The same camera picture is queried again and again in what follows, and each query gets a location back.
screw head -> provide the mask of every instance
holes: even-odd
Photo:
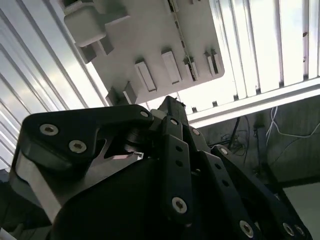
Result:
[[[178,125],[178,122],[173,118],[171,118],[170,122],[172,122],[174,125]]]
[[[149,117],[149,114],[146,113],[145,111],[141,111],[140,114],[146,118]]]
[[[83,141],[72,140],[69,142],[69,149],[76,154],[81,154],[87,150],[87,145]]]
[[[295,228],[297,229],[297,231],[302,235],[302,236],[305,236],[305,232],[302,230],[301,227],[299,227],[298,225],[294,225]]]
[[[290,236],[294,236],[295,235],[295,232],[292,230],[292,228],[287,224],[287,223],[283,223],[283,228],[284,230],[290,235]]]
[[[179,214],[185,214],[187,212],[187,204],[180,197],[175,196],[172,198],[172,207]]]
[[[220,148],[220,151],[224,154],[224,155],[228,155],[228,151],[227,150],[225,150],[224,148]]]
[[[252,239],[254,237],[254,230],[249,225],[249,223],[247,223],[246,221],[241,220],[239,222],[239,226],[240,226],[242,232],[244,232],[244,234],[247,235],[248,238]]]
[[[47,136],[54,136],[58,134],[59,129],[55,125],[46,123],[40,126],[40,132]]]
[[[200,132],[197,130],[197,129],[192,129],[192,132],[195,134],[195,135],[197,135],[197,136],[199,136],[200,135]]]

black cable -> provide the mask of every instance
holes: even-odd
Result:
[[[245,120],[246,120],[246,124],[247,124],[247,127],[248,127],[248,141],[247,141],[247,144],[246,144],[246,150],[245,150],[245,155],[244,155],[244,160],[243,160],[243,165],[246,164],[246,160],[247,160],[247,155],[248,155],[248,149],[249,149],[249,144],[250,144],[250,124],[249,124],[249,120],[248,120],[248,117],[247,116],[244,116]]]
[[[320,135],[320,133],[315,133],[313,134],[312,136],[316,136],[316,135]],[[289,144],[282,150],[282,152],[279,154],[279,156],[272,162],[270,163],[270,167],[275,164],[279,158],[282,156],[282,154],[291,146],[291,144],[293,144],[294,142],[298,141],[298,140],[301,140],[301,139],[309,139],[309,138],[303,138],[303,137],[297,137],[296,139],[294,139],[293,141],[289,142]]]
[[[232,145],[232,143],[233,143],[233,141],[235,139],[235,135],[236,135],[236,132],[237,132],[237,128],[239,126],[239,122],[240,122],[240,117],[237,117],[235,125],[234,125],[234,128],[233,128],[233,131],[232,131],[232,135],[230,137],[230,142],[229,142],[228,147],[227,147],[228,149],[231,148],[231,145]]]

